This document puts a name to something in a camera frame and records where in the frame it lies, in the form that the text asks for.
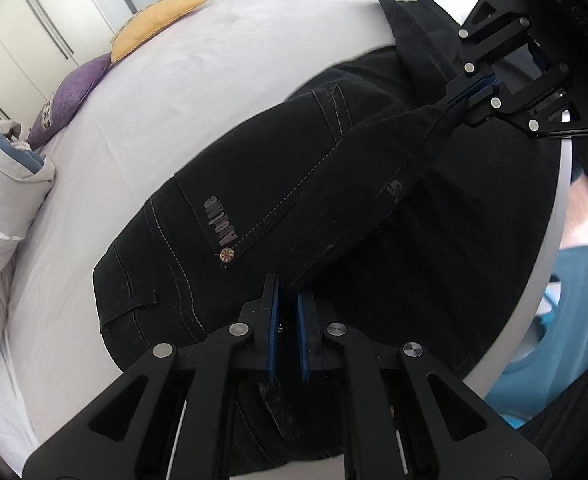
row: bed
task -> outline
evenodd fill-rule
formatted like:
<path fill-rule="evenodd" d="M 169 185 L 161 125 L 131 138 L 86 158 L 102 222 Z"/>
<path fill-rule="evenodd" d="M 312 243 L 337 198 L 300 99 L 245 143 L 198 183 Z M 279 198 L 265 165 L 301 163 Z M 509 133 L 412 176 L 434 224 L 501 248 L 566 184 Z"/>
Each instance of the bed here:
<path fill-rule="evenodd" d="M 56 183 L 18 253 L 0 349 L 0 454 L 15 471 L 120 374 L 99 332 L 92 270 L 143 202 L 236 124 L 325 68 L 392 42 L 376 0 L 208 0 L 111 70 L 44 147 Z M 570 166 L 564 141 L 556 201 L 530 281 L 466 379 L 481 396 L 516 350 L 548 282 Z M 342 478 L 342 461 L 256 477 L 288 474 Z"/>

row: metal pin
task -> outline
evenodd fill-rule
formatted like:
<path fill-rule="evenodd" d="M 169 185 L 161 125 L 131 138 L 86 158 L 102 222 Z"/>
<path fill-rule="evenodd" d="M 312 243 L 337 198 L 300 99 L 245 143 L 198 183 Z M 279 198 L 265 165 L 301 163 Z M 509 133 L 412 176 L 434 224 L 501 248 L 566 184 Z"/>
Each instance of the metal pin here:
<path fill-rule="evenodd" d="M 408 357 L 420 357 L 423 355 L 423 347 L 418 343 L 405 343 L 403 352 Z"/>
<path fill-rule="evenodd" d="M 407 458 L 405 457 L 405 449 L 403 449 L 403 441 L 401 434 L 396 430 L 396 444 L 398 445 L 398 452 L 401 454 L 401 465 L 403 466 L 403 473 L 407 475 L 409 469 L 407 467 Z"/>
<path fill-rule="evenodd" d="M 162 359 L 163 357 L 168 357 L 172 355 L 173 351 L 174 349 L 172 348 L 172 345 L 170 345 L 170 343 L 159 343 L 154 347 L 152 353 L 155 357 Z"/>
<path fill-rule="evenodd" d="M 327 333 L 329 335 L 345 335 L 347 332 L 347 327 L 343 323 L 330 323 L 327 327 Z"/>
<path fill-rule="evenodd" d="M 229 326 L 229 333 L 231 333 L 231 335 L 241 336 L 247 334 L 249 331 L 250 327 L 245 323 L 232 323 Z"/>

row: stitching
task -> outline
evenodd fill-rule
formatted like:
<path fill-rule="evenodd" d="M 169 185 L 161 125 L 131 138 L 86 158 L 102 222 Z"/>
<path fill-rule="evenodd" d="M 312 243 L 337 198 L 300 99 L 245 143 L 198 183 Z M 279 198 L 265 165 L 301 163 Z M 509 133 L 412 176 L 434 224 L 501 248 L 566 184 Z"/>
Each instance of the stitching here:
<path fill-rule="evenodd" d="M 321 103 L 318 101 L 318 98 L 316 97 L 316 94 L 314 93 L 314 90 L 311 90 L 311 92 L 312 92 L 312 95 L 314 96 L 314 99 L 316 99 L 316 102 L 318 103 L 318 106 L 321 108 L 321 111 L 323 112 L 323 115 L 324 115 L 324 117 L 325 117 L 325 122 L 327 123 L 327 126 L 329 126 L 329 127 L 330 127 L 330 132 L 331 132 L 331 126 L 330 126 L 330 124 L 329 124 L 329 120 L 327 119 L 327 116 L 325 115 L 325 111 L 323 110 L 323 107 L 321 106 Z M 332 98 L 332 101 L 334 102 L 334 111 L 336 112 L 336 119 L 338 120 L 338 127 L 339 127 L 339 129 L 340 129 L 340 131 L 341 131 L 341 139 L 340 139 L 340 140 L 343 140 L 343 129 L 341 128 L 341 120 L 340 120 L 340 119 L 339 119 L 339 117 L 338 117 L 338 110 L 337 110 L 337 107 L 336 107 L 336 101 L 335 101 L 335 99 L 334 99 L 334 96 L 332 95 L 332 92 L 331 92 L 331 91 L 329 91 L 329 94 L 330 94 L 330 97 Z M 277 210 L 277 209 L 280 207 L 280 205 L 281 205 L 283 202 L 285 202 L 285 201 L 286 201 L 286 200 L 287 200 L 287 199 L 290 197 L 290 195 L 291 195 L 292 193 L 294 193 L 294 192 L 295 192 L 295 191 L 298 189 L 298 187 L 299 187 L 299 186 L 300 186 L 300 185 L 301 185 L 301 184 L 302 184 L 302 183 L 305 181 L 305 179 L 306 179 L 306 178 L 307 178 L 307 177 L 308 177 L 308 176 L 309 176 L 309 175 L 310 175 L 310 174 L 311 174 L 311 173 L 312 173 L 312 172 L 313 172 L 313 171 L 314 171 L 316 168 L 318 168 L 318 167 L 319 167 L 319 165 L 320 165 L 320 164 L 321 164 L 321 163 L 322 163 L 322 162 L 323 162 L 323 161 L 324 161 L 324 160 L 325 160 L 325 159 L 326 159 L 328 156 L 330 156 L 330 155 L 332 154 L 332 152 L 333 152 L 333 151 L 336 149 L 336 147 L 337 147 L 337 146 L 338 146 L 338 143 L 337 143 L 337 144 L 335 144 L 335 145 L 332 147 L 332 149 L 331 149 L 331 150 L 330 150 L 330 151 L 327 153 L 327 155 L 325 155 L 325 156 L 324 156 L 324 157 L 323 157 L 321 160 L 319 160 L 319 161 L 317 162 L 317 164 L 314 166 L 314 168 L 312 168 L 311 170 L 309 170 L 309 171 L 308 171 L 308 174 L 306 174 L 306 176 L 304 176 L 304 177 L 301 179 L 301 181 L 300 181 L 298 184 L 296 184 L 296 186 L 294 186 L 294 188 L 292 189 L 292 191 L 290 191 L 289 193 L 287 193 L 287 195 L 285 196 L 285 198 L 284 198 L 283 200 L 281 200 L 279 203 L 277 203 L 277 205 L 276 205 L 276 206 L 274 206 L 274 208 L 273 208 L 273 209 L 272 209 L 272 210 L 271 210 L 269 213 L 267 213 L 267 215 L 265 215 L 265 216 L 264 216 L 264 217 L 263 217 L 263 218 L 262 218 L 262 219 L 261 219 L 261 220 L 260 220 L 260 221 L 259 221 L 259 222 L 258 222 L 258 223 L 255 225 L 255 226 L 254 226 L 254 227 L 252 227 L 252 228 L 251 228 L 251 229 L 250 229 L 250 230 L 247 232 L 247 234 L 246 234 L 246 235 L 244 235 L 244 236 L 243 236 L 243 237 L 242 237 L 242 238 L 241 238 L 241 239 L 240 239 L 240 240 L 239 240 L 239 241 L 238 241 L 238 242 L 237 242 L 237 243 L 236 243 L 234 246 L 235 246 L 235 247 L 238 247 L 238 246 L 239 246 L 239 245 L 242 243 L 242 241 L 243 241 L 243 240 L 245 240 L 245 239 L 246 239 L 246 238 L 247 238 L 247 237 L 248 237 L 250 234 L 252 234 L 252 232 L 253 232 L 253 231 L 254 231 L 254 230 L 255 230 L 255 229 L 256 229 L 256 228 L 257 228 L 259 225 L 261 225 L 263 222 L 265 222 L 265 220 L 267 219 L 267 217 L 268 217 L 268 216 L 270 216 L 270 215 L 271 215 L 271 214 L 272 214 L 274 211 L 276 211 L 276 210 Z"/>
<path fill-rule="evenodd" d="M 352 124 L 352 118 L 350 117 L 350 111 L 347 109 L 347 101 L 345 100 L 345 96 L 343 95 L 343 90 L 338 85 L 336 85 L 336 88 L 338 88 L 338 91 L 341 94 L 341 99 L 343 99 L 343 108 L 345 110 L 345 115 L 347 115 L 347 119 L 350 121 L 350 128 L 352 128 L 352 127 L 354 127 L 354 124 Z"/>
<path fill-rule="evenodd" d="M 267 460 L 269 460 L 270 462 L 272 462 L 272 464 L 274 464 L 275 466 L 277 466 L 278 464 L 276 463 L 276 460 L 274 460 L 267 453 L 267 451 L 265 450 L 265 448 L 261 445 L 261 443 L 258 441 L 258 439 L 256 438 L 256 436 L 254 435 L 254 432 L 250 429 L 250 426 L 247 423 L 247 419 L 245 418 L 245 413 L 243 413 L 243 409 L 241 408 L 241 404 L 238 402 L 238 400 L 236 401 L 236 406 L 238 408 L 238 413 L 241 416 L 241 420 L 243 421 L 243 424 L 247 428 L 247 432 L 252 437 L 252 440 L 254 441 L 254 443 L 258 446 L 258 449 L 260 449 L 263 452 L 263 454 L 265 455 L 265 457 L 267 458 Z"/>
<path fill-rule="evenodd" d="M 341 133 L 341 139 L 343 140 L 343 127 L 341 126 L 341 118 L 338 116 L 338 107 L 336 106 L 336 99 L 334 98 L 334 94 L 330 89 L 330 97 L 332 98 L 332 102 L 334 103 L 334 113 L 336 113 L 336 122 L 338 123 L 338 131 Z"/>
<path fill-rule="evenodd" d="M 173 250 L 172 246 L 170 245 L 170 242 L 168 242 L 167 241 L 167 238 L 165 238 L 165 234 L 164 234 L 163 230 L 161 229 L 161 225 L 158 223 L 158 218 L 156 216 L 156 211 L 154 210 L 154 203 L 152 202 L 152 199 L 151 198 L 149 199 L 149 205 L 150 205 L 150 207 L 152 209 L 152 215 L 154 215 L 154 221 L 156 222 L 156 227 L 158 227 L 158 230 L 161 233 L 161 236 L 163 237 L 163 240 L 167 244 L 167 247 L 170 249 L 170 251 L 172 253 L 172 256 L 176 260 L 176 263 L 178 264 L 179 268 L 181 269 L 181 272 L 183 273 L 183 277 L 185 278 L 185 281 L 187 282 L 187 288 L 190 291 L 190 301 L 192 303 L 192 315 L 194 316 L 194 319 L 196 320 L 196 323 L 199 324 L 199 326 L 203 330 L 203 332 L 205 332 L 206 335 L 210 335 L 210 333 L 203 328 L 203 325 L 200 324 L 199 318 L 198 318 L 198 316 L 196 316 L 196 312 L 194 312 L 194 295 L 192 294 L 192 286 L 190 285 L 190 280 L 187 279 L 187 275 L 186 275 L 185 271 L 183 270 L 183 266 L 181 265 L 180 261 L 176 257 L 176 254 L 174 253 L 174 250 Z"/>
<path fill-rule="evenodd" d="M 123 275 L 125 276 L 125 283 L 128 286 L 128 295 L 131 298 L 132 297 L 132 287 L 130 286 L 130 279 L 129 279 L 128 274 L 125 270 L 125 266 L 123 266 L 123 262 L 120 260 L 119 251 L 116 250 L 116 242 L 112 242 L 112 248 L 114 249 L 114 255 L 116 256 L 116 261 L 118 261 L 120 268 L 123 271 Z M 136 320 L 136 310 L 135 309 L 132 309 L 132 321 L 134 322 L 134 326 L 136 327 L 136 331 L 138 332 L 138 336 L 141 338 L 141 341 L 145 344 L 146 347 L 150 348 L 151 345 L 149 344 L 146 337 L 143 335 L 143 332 L 141 331 L 140 326 L 138 325 L 138 320 Z"/>
<path fill-rule="evenodd" d="M 123 262 L 120 260 L 119 251 L 116 250 L 116 241 L 112 242 L 112 248 L 114 249 L 114 256 L 116 256 L 116 261 L 119 263 L 120 268 L 123 271 L 123 276 L 125 276 L 125 283 L 128 286 L 128 295 L 131 298 L 132 297 L 132 287 L 130 286 L 130 279 L 128 277 L 127 272 L 125 271 L 125 266 L 123 266 Z"/>
<path fill-rule="evenodd" d="M 432 6 L 432 4 L 434 4 L 434 5 L 438 6 L 438 4 L 437 4 L 437 3 L 436 3 L 434 0 L 423 0 L 423 1 L 421 1 L 421 3 L 422 3 L 422 4 L 423 4 L 423 5 L 424 5 L 424 6 L 425 6 L 425 7 L 426 7 L 426 8 L 427 8 L 427 9 L 428 9 L 428 10 L 429 10 L 431 13 L 433 13 L 433 14 L 434 14 L 434 16 L 436 16 L 436 18 L 437 18 L 438 20 L 442 20 L 442 17 L 440 16 L 440 13 L 439 13 L 439 12 L 437 12 L 437 10 L 436 10 L 436 9 L 434 9 L 434 7 Z M 458 24 L 455 24 L 455 25 L 456 25 L 456 26 L 455 26 L 455 27 L 452 29 L 454 32 L 456 32 L 456 31 L 458 30 Z M 438 47 L 437 47 L 437 46 L 434 44 L 434 41 L 432 40 L 432 38 L 430 38 L 429 36 L 428 36 L 428 38 L 430 39 L 430 42 L 433 44 L 433 46 L 434 46 L 436 49 L 438 49 Z M 440 73 L 442 73 L 442 74 L 443 74 L 443 76 L 444 76 L 446 79 L 450 80 L 450 79 L 453 79 L 453 78 L 455 78 L 455 77 L 458 75 L 458 74 L 456 73 L 456 69 L 454 68 L 454 66 L 453 66 L 452 62 L 451 62 L 449 59 L 445 58 L 445 62 L 448 64 L 448 65 L 447 65 L 447 71 L 448 71 L 448 72 L 450 72 L 450 68 L 451 68 L 451 69 L 452 69 L 452 71 L 454 72 L 454 74 L 453 74 L 453 75 L 450 75 L 450 76 L 448 76 L 448 75 L 446 75 L 446 74 L 444 73 L 442 66 L 440 65 L 440 63 L 438 63 L 438 62 L 437 62 L 437 61 L 434 59 L 434 57 L 432 56 L 432 54 L 430 54 L 430 57 L 432 58 L 432 60 L 433 60 L 435 63 L 437 63 L 437 65 L 439 66 Z"/>
<path fill-rule="evenodd" d="M 134 326 L 136 327 L 136 331 L 138 332 L 138 336 L 143 340 L 143 343 L 145 343 L 145 346 L 148 348 L 151 348 L 151 344 L 148 343 L 148 340 L 145 339 L 145 336 L 143 335 L 143 333 L 140 330 L 140 327 L 138 326 L 138 321 L 136 320 L 136 310 L 132 310 L 132 321 L 134 322 Z"/>
<path fill-rule="evenodd" d="M 101 73 L 96 76 L 96 79 L 92 82 L 92 84 L 90 85 L 90 88 L 87 89 L 87 92 L 85 92 L 83 94 L 83 97 L 81 97 L 81 104 L 85 101 L 85 99 L 87 98 L 88 95 L 91 94 L 91 92 L 94 91 L 94 89 L 98 86 L 98 83 L 100 83 L 103 80 L 103 77 L 105 76 L 105 74 L 107 72 L 109 72 L 109 70 L 112 68 L 112 64 L 110 63 L 108 66 L 106 66 L 105 68 L 103 68 L 103 70 L 101 70 Z"/>
<path fill-rule="evenodd" d="M 321 112 L 323 114 L 323 117 L 325 118 L 325 123 L 327 123 L 327 127 L 329 128 L 330 133 L 332 133 L 332 125 L 330 124 L 330 120 L 327 118 L 327 114 L 325 113 L 325 109 L 321 105 L 321 101 L 318 100 L 318 96 L 316 95 L 316 92 L 314 91 L 314 89 L 311 89 L 310 92 L 312 92 L 312 95 L 314 96 L 314 99 L 316 100 L 318 107 L 321 108 Z"/>
<path fill-rule="evenodd" d="M 448 77 L 445 75 L 445 72 L 443 72 L 443 69 L 440 67 L 440 64 L 438 63 L 438 61 L 436 61 L 436 58 L 432 55 L 432 53 L 427 49 L 427 46 L 425 46 L 424 44 L 421 45 L 426 51 L 427 51 L 427 55 L 430 56 L 430 59 L 432 60 L 432 62 L 434 62 L 434 66 L 439 69 L 440 74 L 443 76 L 443 78 L 445 80 L 448 79 Z"/>
<path fill-rule="evenodd" d="M 332 154 L 332 152 L 333 152 L 333 151 L 336 149 L 336 147 L 337 147 L 337 146 L 338 146 L 338 144 L 335 144 L 335 145 L 334 145 L 334 147 L 333 147 L 333 148 L 332 148 L 332 149 L 329 151 L 329 153 L 327 153 L 327 155 L 325 155 L 325 156 L 324 156 L 324 157 L 323 157 L 321 160 L 319 160 L 319 161 L 318 161 L 318 163 L 317 163 L 317 164 L 314 166 L 314 168 L 312 168 L 311 170 L 309 170 L 309 171 L 308 171 L 308 174 L 306 174 L 306 176 L 304 176 L 304 177 L 301 179 L 301 181 L 300 181 L 298 184 L 296 184 L 296 186 L 294 186 L 294 189 L 292 189 L 292 191 L 290 191 L 289 193 L 287 193 L 287 195 L 285 196 L 285 198 L 284 198 L 283 200 L 281 200 L 279 203 L 277 203 L 277 205 L 276 205 L 276 206 L 274 206 L 274 209 L 272 209 L 272 210 L 271 210 L 269 213 L 267 213 L 267 215 L 265 215 L 265 216 L 263 217 L 263 219 L 261 219 L 261 221 L 259 221 L 259 222 L 258 222 L 258 224 L 256 224 L 254 227 L 252 227 L 252 228 L 250 229 L 250 231 L 249 231 L 249 232 L 248 232 L 248 233 L 247 233 L 245 236 L 243 236 L 243 238 L 241 238 L 241 239 L 238 241 L 238 243 L 237 243 L 235 246 L 238 246 L 238 245 L 239 245 L 239 244 L 240 244 L 240 243 L 241 243 L 243 240 L 245 240 L 245 239 L 246 239 L 246 238 L 247 238 L 247 237 L 248 237 L 248 236 L 249 236 L 249 235 L 252 233 L 252 231 L 254 231 L 254 230 L 255 230 L 255 229 L 256 229 L 256 228 L 257 228 L 257 227 L 258 227 L 260 224 L 262 224 L 262 223 L 265 221 L 265 219 L 266 219 L 266 218 L 267 218 L 269 215 L 271 215 L 271 214 L 272 214 L 274 211 L 276 211 L 276 210 L 279 208 L 279 206 L 280 206 L 280 205 L 281 205 L 283 202 L 285 202 L 285 201 L 286 201 L 286 200 L 287 200 L 287 199 L 290 197 L 290 195 L 291 195 L 292 193 L 294 193 L 294 192 L 295 192 L 295 191 L 298 189 L 298 186 L 300 186 L 300 185 L 301 185 L 301 184 L 302 184 L 302 183 L 305 181 L 305 179 L 306 179 L 306 178 L 307 178 L 307 177 L 308 177 L 308 176 L 309 176 L 309 175 L 310 175 L 310 174 L 311 174 L 311 173 L 312 173 L 312 172 L 313 172 L 313 171 L 314 171 L 316 168 L 318 168 L 318 167 L 321 165 L 321 163 L 322 163 L 322 162 L 323 162 L 323 161 L 324 161 L 324 160 L 325 160 L 325 159 L 326 159 L 328 156 L 330 156 L 330 155 Z"/>
<path fill-rule="evenodd" d="M 154 240 L 154 243 L 158 247 L 158 251 L 161 253 L 161 256 L 165 260 L 165 264 L 167 265 L 167 268 L 170 269 L 170 274 L 172 275 L 172 280 L 174 281 L 174 286 L 176 287 L 176 293 L 178 295 L 178 309 L 177 310 L 178 310 L 178 315 L 181 318 L 181 324 L 183 325 L 184 329 L 187 330 L 187 332 L 190 335 L 190 337 L 192 339 L 194 339 L 194 341 L 198 341 L 194 337 L 194 334 L 192 333 L 192 330 L 187 325 L 187 323 L 185 322 L 185 318 L 183 317 L 183 309 L 181 308 L 181 306 L 183 305 L 183 295 L 181 294 L 181 289 L 178 287 L 178 281 L 176 280 L 176 274 L 174 273 L 174 269 L 170 265 L 170 262 L 167 260 L 167 256 L 165 255 L 165 252 L 163 251 L 161 245 L 158 243 L 158 240 L 154 236 L 154 233 L 153 233 L 154 229 L 152 229 L 152 226 L 149 224 L 149 218 L 148 218 L 148 215 L 145 212 L 145 210 L 143 210 L 143 216 L 145 217 L 145 222 L 148 225 L 148 229 L 149 229 L 149 232 L 150 232 L 150 234 L 152 236 L 152 239 Z"/>

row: blue gripper pad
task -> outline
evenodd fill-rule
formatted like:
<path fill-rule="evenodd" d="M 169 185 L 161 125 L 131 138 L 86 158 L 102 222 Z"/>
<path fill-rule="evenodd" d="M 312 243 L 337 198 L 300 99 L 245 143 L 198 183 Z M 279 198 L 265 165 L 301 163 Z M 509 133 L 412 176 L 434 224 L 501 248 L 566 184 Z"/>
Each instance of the blue gripper pad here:
<path fill-rule="evenodd" d="M 274 284 L 274 295 L 272 297 L 272 313 L 270 316 L 270 330 L 267 339 L 267 379 L 272 382 L 276 372 L 276 349 L 279 343 L 279 279 Z"/>
<path fill-rule="evenodd" d="M 541 412 L 588 369 L 588 246 L 558 253 L 558 305 L 543 316 L 546 333 L 526 357 L 504 370 L 485 401 L 522 421 Z"/>
<path fill-rule="evenodd" d="M 305 303 L 303 295 L 296 297 L 296 333 L 298 334 L 298 352 L 300 353 L 300 372 L 304 381 L 309 381 L 308 328 L 305 324 Z"/>

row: white bed sheet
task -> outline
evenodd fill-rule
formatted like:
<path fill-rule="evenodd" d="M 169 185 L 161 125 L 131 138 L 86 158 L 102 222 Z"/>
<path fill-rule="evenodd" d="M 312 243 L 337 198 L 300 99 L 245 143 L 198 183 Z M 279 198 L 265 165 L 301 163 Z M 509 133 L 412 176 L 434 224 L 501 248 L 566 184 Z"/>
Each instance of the white bed sheet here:
<path fill-rule="evenodd" d="M 107 75 L 45 148 L 57 180 L 12 284 L 5 352 L 39 443 L 119 375 L 92 270 L 149 195 L 313 75 L 392 42 L 376 0 L 209 0 Z"/>

